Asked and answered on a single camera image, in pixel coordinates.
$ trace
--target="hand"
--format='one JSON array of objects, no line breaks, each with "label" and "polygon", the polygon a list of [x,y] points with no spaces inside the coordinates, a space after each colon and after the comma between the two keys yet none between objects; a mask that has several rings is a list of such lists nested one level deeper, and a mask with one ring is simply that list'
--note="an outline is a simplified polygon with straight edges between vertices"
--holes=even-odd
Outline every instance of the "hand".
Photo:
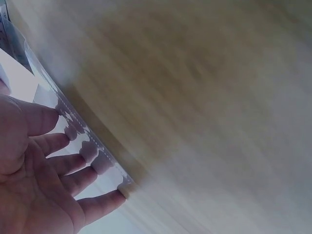
[{"label": "hand", "polygon": [[119,191],[76,201],[97,177],[81,155],[46,158],[64,148],[65,134],[47,134],[54,109],[0,95],[0,233],[76,234],[119,207]]}]

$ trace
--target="fingertip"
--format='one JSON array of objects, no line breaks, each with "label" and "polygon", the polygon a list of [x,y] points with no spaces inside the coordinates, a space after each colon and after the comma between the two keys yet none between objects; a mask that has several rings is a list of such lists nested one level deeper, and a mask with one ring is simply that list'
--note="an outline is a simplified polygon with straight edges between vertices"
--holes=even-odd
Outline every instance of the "fingertip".
[{"label": "fingertip", "polygon": [[119,206],[121,206],[123,203],[126,202],[126,198],[125,196],[119,191],[119,190],[114,190],[111,192],[110,194],[111,199],[114,201],[114,203],[116,204],[116,208],[118,208]]}]

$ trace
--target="wood grain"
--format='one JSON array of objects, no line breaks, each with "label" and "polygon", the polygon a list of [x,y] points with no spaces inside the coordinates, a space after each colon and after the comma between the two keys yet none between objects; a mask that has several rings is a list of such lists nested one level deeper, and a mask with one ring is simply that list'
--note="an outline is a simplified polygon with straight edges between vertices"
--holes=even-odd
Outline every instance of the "wood grain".
[{"label": "wood grain", "polygon": [[8,0],[152,234],[312,230],[312,3]]}]

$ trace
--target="clear plastic sheet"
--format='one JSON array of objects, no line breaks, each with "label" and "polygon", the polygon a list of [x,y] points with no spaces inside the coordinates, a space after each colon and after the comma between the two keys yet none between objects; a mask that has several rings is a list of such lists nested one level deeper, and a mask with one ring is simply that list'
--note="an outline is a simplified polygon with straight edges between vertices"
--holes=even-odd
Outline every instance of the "clear plastic sheet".
[{"label": "clear plastic sheet", "polygon": [[[96,180],[96,184],[103,193],[116,188],[122,189],[132,184],[132,179],[53,82],[20,31],[7,19],[2,18],[2,21],[11,47],[11,56],[35,76],[31,81],[32,83],[34,83],[34,80],[36,81],[36,84],[33,85],[35,89],[33,95],[30,94],[30,96],[33,96],[35,103],[55,108],[61,115],[53,131],[66,133],[71,143],[63,152],[59,152],[58,155],[80,153],[87,163],[100,175]],[[20,79],[11,77],[8,78],[6,83],[12,90],[12,84],[19,83],[21,85],[28,82]]]}]

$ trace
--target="wooden table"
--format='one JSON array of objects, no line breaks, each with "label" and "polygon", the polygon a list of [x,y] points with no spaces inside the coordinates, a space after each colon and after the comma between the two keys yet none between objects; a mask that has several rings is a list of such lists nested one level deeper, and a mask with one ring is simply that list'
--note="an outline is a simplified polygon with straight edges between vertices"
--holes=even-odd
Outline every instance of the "wooden table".
[{"label": "wooden table", "polygon": [[311,1],[8,6],[134,178],[122,210],[146,233],[311,233]]}]

